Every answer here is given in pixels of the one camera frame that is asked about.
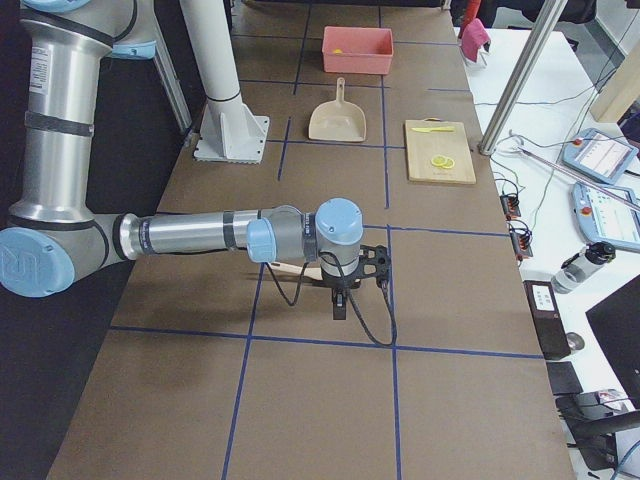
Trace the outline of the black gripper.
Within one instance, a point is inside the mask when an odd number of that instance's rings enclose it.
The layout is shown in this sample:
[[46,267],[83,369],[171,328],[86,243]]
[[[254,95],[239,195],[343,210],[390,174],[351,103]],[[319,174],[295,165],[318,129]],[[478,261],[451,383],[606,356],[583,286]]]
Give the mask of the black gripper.
[[387,289],[390,281],[390,256],[386,246],[361,245],[356,262],[339,265],[332,252],[320,252],[322,279],[332,290],[334,320],[347,316],[347,294],[344,290],[356,288],[365,279],[373,278],[380,289]]

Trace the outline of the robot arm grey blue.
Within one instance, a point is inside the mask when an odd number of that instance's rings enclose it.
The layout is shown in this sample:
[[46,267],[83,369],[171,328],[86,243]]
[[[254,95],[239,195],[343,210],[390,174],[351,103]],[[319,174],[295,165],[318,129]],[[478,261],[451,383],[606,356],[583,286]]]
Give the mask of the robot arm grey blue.
[[[1,4],[1,210],[20,197],[25,148],[23,114],[31,40],[15,1]],[[158,207],[182,137],[150,61],[105,60],[97,101],[88,205],[98,213],[149,215]],[[131,272],[120,264],[41,299],[1,292],[1,326],[47,329],[107,321]]]

